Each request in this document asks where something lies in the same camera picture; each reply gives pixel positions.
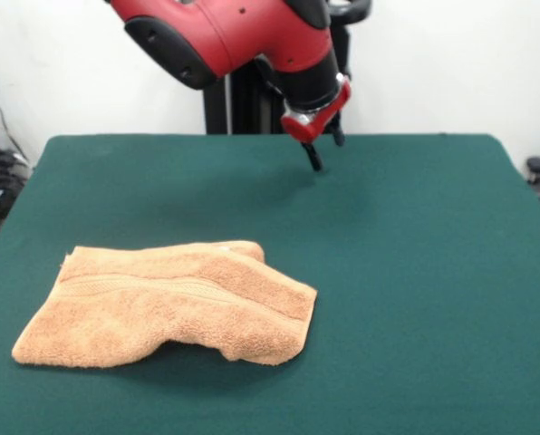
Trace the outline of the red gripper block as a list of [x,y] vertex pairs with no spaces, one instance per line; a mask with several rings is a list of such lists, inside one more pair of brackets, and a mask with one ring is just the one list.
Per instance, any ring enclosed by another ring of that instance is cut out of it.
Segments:
[[338,93],[335,98],[318,109],[302,111],[292,108],[284,102],[284,114],[281,124],[286,133],[302,142],[303,147],[314,171],[321,171],[321,157],[312,144],[324,132],[333,136],[337,146],[343,146],[345,135],[341,125],[341,110],[351,98],[351,82],[347,75],[337,74]]

